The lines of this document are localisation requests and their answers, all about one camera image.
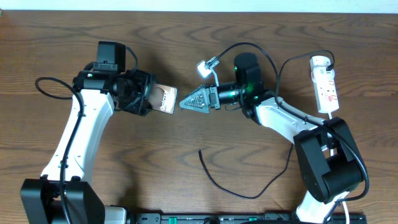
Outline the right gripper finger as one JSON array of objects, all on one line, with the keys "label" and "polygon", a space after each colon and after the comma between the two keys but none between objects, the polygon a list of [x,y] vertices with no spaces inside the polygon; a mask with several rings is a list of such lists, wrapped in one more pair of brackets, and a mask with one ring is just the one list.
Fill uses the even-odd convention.
[{"label": "right gripper finger", "polygon": [[209,101],[208,86],[202,84],[185,96],[188,101]]},{"label": "right gripper finger", "polygon": [[192,110],[200,113],[209,113],[209,102],[202,93],[186,96],[180,103],[181,109]]}]

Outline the bronze Galaxy smartphone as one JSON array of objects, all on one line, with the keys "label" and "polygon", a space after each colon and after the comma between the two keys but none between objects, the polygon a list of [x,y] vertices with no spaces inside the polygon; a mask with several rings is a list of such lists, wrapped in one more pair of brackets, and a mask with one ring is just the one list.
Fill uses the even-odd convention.
[{"label": "bronze Galaxy smartphone", "polygon": [[173,114],[177,95],[177,88],[155,83],[149,95],[149,103],[153,110]]}]

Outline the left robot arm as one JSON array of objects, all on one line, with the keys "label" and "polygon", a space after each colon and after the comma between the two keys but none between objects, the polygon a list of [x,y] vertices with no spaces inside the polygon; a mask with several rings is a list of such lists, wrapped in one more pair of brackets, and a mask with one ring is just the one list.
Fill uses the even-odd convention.
[{"label": "left robot arm", "polygon": [[106,206],[92,188],[96,155],[107,122],[115,112],[145,116],[153,74],[126,69],[121,43],[100,41],[90,62],[68,88],[71,112],[58,147],[38,179],[26,179],[20,196],[29,223],[134,223],[121,206]]}]

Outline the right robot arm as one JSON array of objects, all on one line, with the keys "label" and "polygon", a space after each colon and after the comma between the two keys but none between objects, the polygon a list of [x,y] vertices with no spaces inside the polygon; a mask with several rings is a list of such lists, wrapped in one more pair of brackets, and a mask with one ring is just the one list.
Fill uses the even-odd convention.
[{"label": "right robot arm", "polygon": [[235,81],[202,85],[181,102],[183,109],[208,113],[237,104],[245,117],[270,128],[295,149],[306,194],[295,214],[300,222],[326,223],[349,193],[369,176],[347,123],[317,118],[286,103],[278,90],[265,87],[261,67],[252,53],[234,58]]}]

